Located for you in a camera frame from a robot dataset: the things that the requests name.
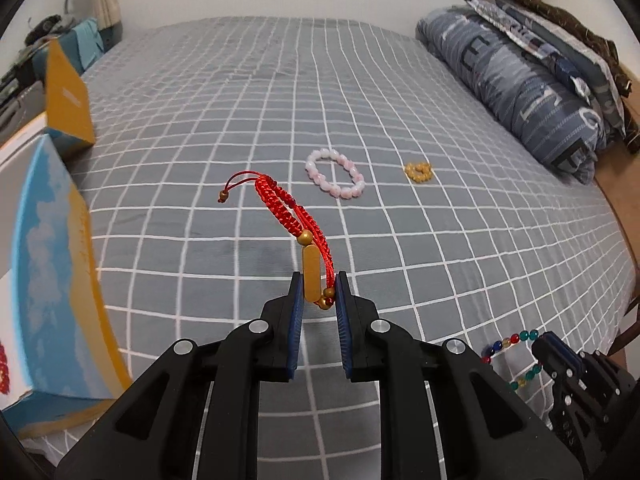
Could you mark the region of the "small yellow bead jewelry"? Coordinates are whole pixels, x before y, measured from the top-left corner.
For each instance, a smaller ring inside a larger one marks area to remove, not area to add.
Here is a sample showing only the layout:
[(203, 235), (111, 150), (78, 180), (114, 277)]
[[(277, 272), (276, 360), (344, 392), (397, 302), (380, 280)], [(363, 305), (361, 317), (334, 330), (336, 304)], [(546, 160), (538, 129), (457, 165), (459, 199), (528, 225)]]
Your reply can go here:
[(408, 162), (405, 164), (404, 171), (414, 183), (424, 183), (433, 177), (433, 169), (429, 162)]

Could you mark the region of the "white blue cardboard box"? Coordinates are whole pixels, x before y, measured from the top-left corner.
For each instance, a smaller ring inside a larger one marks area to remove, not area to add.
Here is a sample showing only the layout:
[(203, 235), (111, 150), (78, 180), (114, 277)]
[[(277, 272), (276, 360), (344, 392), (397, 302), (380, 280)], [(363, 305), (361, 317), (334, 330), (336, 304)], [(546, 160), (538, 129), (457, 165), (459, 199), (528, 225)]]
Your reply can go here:
[(65, 165), (96, 142), (88, 90), (57, 41), (44, 96), (1, 147), (1, 414), (22, 439), (90, 422), (131, 384)]

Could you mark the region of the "blue patterned rolled duvet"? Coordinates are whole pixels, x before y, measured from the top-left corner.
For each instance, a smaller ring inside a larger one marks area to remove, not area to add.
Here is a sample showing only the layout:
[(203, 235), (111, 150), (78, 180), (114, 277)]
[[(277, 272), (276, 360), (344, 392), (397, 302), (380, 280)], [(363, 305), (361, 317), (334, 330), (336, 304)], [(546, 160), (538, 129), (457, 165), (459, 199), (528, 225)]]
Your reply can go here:
[(472, 90), (544, 166), (592, 182), (606, 139), (601, 114), (575, 87), (470, 8), (439, 9), (418, 21), (416, 38)]

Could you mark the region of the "grey checked bed sheet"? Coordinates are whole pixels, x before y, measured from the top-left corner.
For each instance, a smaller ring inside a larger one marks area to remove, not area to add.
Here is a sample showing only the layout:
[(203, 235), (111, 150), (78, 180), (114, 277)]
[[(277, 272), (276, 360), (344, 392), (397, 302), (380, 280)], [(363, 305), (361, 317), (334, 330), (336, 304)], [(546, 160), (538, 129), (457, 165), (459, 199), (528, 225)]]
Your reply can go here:
[(85, 81), (96, 142), (70, 176), (134, 382), (303, 278), (294, 377), (260, 386), (254, 479), (384, 479), (380, 386), (345, 375), (339, 273), (414, 338), (465, 342), (554, 435), (534, 341), (611, 347), (636, 270), (600, 188), (538, 162), (418, 38), (214, 18), (124, 41)]

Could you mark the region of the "blue patterned pillow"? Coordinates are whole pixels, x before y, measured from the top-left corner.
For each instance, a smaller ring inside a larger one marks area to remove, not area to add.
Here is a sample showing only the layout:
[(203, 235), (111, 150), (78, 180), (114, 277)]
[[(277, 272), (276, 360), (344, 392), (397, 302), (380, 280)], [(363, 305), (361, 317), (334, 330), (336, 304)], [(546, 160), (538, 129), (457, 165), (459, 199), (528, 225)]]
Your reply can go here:
[(515, 32), (515, 24), (524, 27), (546, 44), (554, 47), (577, 68), (598, 101), (603, 118), (622, 136), (626, 133), (623, 101), (610, 66), (601, 55), (572, 34), (510, 0), (465, 0), (480, 15)]

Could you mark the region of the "brown fuzzy blanket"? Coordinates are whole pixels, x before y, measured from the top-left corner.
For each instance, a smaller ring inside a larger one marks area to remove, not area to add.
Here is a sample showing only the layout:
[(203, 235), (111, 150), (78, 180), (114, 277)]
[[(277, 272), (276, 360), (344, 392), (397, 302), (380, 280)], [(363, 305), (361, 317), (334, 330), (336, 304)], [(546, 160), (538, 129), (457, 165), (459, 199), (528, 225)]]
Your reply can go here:
[(637, 154), (639, 125), (626, 99), (639, 84), (620, 65), (614, 42), (592, 32), (570, 12), (541, 0), (495, 3), (506, 14), (510, 29), (523, 26), (575, 65), (600, 106), (605, 125), (623, 138), (629, 153)]

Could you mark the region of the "grey hard suitcase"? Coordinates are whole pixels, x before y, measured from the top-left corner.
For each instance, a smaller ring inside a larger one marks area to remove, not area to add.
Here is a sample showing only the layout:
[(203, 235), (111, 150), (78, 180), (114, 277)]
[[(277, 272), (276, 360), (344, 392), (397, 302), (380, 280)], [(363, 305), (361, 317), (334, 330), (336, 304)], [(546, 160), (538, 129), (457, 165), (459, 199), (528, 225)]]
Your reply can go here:
[(46, 97), (41, 81), (9, 100), (1, 109), (0, 145), (6, 144), (18, 130), (46, 109)]

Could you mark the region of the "black clutter on suitcases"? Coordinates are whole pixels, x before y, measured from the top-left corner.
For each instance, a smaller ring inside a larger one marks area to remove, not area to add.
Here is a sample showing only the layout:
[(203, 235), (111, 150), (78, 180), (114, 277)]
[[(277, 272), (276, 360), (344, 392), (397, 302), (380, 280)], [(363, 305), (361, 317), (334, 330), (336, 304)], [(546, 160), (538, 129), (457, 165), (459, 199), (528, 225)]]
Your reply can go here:
[(66, 34), (76, 23), (70, 14), (54, 14), (42, 20), (27, 34), (30, 44), (18, 52), (17, 58), (1, 77), (1, 106), (19, 96), (38, 80), (34, 58), (46, 50), (48, 43)]

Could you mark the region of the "teal suitcase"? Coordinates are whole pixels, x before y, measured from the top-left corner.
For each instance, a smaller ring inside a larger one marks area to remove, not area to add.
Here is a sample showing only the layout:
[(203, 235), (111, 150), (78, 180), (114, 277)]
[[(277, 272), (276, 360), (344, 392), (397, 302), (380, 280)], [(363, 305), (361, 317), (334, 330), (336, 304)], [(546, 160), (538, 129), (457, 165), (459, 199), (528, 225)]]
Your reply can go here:
[(79, 76), (104, 55), (104, 43), (95, 18), (87, 18), (62, 35), (44, 37), (32, 56), (32, 68), (37, 80), (45, 80), (49, 42), (58, 40), (66, 58)]

